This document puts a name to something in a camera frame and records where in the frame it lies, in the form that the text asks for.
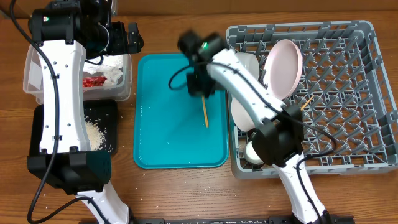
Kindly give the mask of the small pink bowl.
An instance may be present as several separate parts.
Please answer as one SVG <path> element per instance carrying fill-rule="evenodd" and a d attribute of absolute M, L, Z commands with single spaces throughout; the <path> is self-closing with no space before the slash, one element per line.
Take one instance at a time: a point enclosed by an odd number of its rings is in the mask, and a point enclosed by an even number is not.
<path fill-rule="evenodd" d="M 255 125 L 243 105 L 233 98 L 231 101 L 231 114 L 235 125 L 244 132 L 255 128 Z"/>

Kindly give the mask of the grey bowl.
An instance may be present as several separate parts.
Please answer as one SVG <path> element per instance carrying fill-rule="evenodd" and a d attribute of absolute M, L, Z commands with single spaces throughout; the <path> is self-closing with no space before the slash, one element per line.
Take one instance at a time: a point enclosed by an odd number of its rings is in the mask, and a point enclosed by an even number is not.
<path fill-rule="evenodd" d="M 235 55 L 239 61 L 244 65 L 247 71 L 255 78 L 259 78 L 260 68 L 259 62 L 255 55 L 244 52 L 236 52 Z"/>

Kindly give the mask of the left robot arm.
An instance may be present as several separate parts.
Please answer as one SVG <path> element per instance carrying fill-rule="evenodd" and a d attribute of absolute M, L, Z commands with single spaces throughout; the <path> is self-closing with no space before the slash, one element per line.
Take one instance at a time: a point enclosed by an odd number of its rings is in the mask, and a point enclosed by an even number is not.
<path fill-rule="evenodd" d="M 44 89 L 40 142 L 27 166 L 42 185 L 83 202 L 99 223 L 133 223 L 111 184 L 110 154 L 90 147 L 83 107 L 85 61 L 136 54 L 144 45 L 135 23 L 112 21 L 113 7 L 112 1 L 52 1 L 21 30 L 39 56 Z"/>

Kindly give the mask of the white cup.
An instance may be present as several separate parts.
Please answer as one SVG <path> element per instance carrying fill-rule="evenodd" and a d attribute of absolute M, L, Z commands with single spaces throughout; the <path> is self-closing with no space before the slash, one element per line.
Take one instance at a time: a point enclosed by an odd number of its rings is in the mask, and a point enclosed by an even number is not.
<path fill-rule="evenodd" d="M 253 146 L 252 146 L 252 141 L 249 141 L 246 144 L 246 147 L 243 151 L 244 158 L 247 162 L 255 165 L 263 164 L 264 162 L 261 160 L 261 158 L 257 155 L 255 152 Z"/>

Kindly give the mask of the wooden chopstick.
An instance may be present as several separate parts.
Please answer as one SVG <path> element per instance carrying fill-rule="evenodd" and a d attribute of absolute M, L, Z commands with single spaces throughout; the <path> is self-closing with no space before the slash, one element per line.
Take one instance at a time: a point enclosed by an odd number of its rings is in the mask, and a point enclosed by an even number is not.
<path fill-rule="evenodd" d="M 313 100 L 314 95 L 312 95 L 300 108 L 301 111 L 305 109 L 305 107 Z"/>
<path fill-rule="evenodd" d="M 205 126 L 206 128 L 209 128 L 209 123 L 208 123 L 208 115 L 207 115 L 207 110 L 206 110 L 206 102 L 205 102 L 205 96 L 201 96 L 202 100 L 202 106 L 203 106 L 203 115 L 204 115 L 204 120 L 205 120 Z"/>

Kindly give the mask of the large pink plate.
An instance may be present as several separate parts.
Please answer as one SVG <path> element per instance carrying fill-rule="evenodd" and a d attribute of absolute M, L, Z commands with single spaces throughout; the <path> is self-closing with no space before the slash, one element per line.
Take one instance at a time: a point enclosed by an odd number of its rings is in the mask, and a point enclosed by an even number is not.
<path fill-rule="evenodd" d="M 280 40 L 271 48 L 263 68 L 267 91 L 284 100 L 299 84 L 303 69 L 302 53 L 291 40 Z"/>

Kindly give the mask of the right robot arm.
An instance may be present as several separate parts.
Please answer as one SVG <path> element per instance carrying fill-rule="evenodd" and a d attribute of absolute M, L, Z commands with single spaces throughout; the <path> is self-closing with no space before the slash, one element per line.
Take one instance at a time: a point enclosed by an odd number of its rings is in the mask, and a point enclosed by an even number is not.
<path fill-rule="evenodd" d="M 189 61 L 193 72 L 184 86 L 192 96 L 209 97 L 216 86 L 228 90 L 243 106 L 254 123 L 254 136 L 248 144 L 261 161 L 277 171 L 292 205 L 294 223 L 333 223 L 313 188 L 305 168 L 302 147 L 304 129 L 302 112 L 296 105 L 287 106 L 268 94 L 239 61 L 224 38 L 214 32 L 202 38 L 193 30 L 180 35 L 177 47 Z"/>

